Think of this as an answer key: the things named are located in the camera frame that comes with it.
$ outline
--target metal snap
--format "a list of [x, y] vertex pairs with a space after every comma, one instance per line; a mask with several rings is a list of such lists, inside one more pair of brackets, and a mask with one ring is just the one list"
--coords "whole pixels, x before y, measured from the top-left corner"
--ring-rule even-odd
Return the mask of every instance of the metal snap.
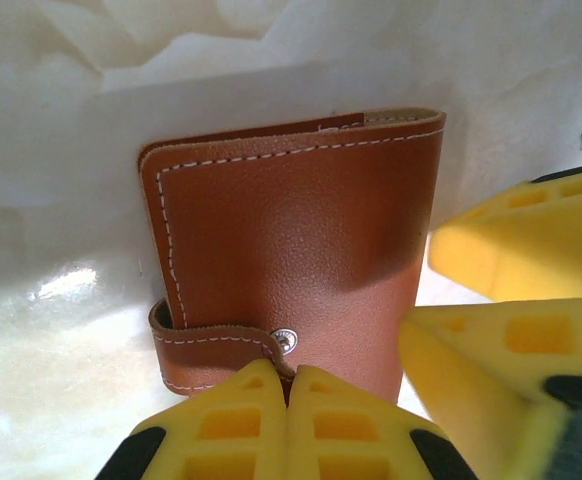
[[298, 334], [290, 328], [281, 328], [271, 334], [271, 336], [278, 342], [282, 349], [282, 355], [291, 353], [298, 345]]

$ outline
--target white fabric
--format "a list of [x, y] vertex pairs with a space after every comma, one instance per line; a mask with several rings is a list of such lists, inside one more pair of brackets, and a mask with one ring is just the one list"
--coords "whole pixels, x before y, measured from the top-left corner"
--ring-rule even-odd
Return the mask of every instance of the white fabric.
[[143, 144], [403, 105], [449, 112], [433, 226], [582, 165], [582, 1], [0, 0], [0, 479], [92, 478], [179, 400]]

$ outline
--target leather wallet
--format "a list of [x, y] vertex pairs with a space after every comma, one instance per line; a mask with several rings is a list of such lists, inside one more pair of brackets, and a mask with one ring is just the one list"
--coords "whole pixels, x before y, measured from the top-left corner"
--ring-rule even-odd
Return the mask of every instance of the leather wallet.
[[166, 287], [166, 386], [250, 361], [323, 368], [395, 402], [445, 114], [372, 111], [155, 143], [139, 171]]

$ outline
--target wallet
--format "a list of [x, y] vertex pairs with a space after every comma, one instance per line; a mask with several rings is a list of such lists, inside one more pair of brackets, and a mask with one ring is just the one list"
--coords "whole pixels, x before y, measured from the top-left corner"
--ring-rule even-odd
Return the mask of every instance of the wallet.
[[444, 122], [403, 108], [144, 148], [165, 385], [194, 395], [269, 358], [287, 383], [308, 364], [395, 402]]

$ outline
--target white cloth background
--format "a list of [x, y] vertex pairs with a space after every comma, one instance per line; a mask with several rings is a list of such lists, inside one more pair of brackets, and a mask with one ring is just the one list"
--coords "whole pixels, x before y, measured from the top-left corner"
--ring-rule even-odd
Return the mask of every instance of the white cloth background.
[[449, 113], [432, 226], [582, 165], [582, 1], [0, 0], [0, 479], [92, 478], [179, 400], [140, 146], [396, 105]]

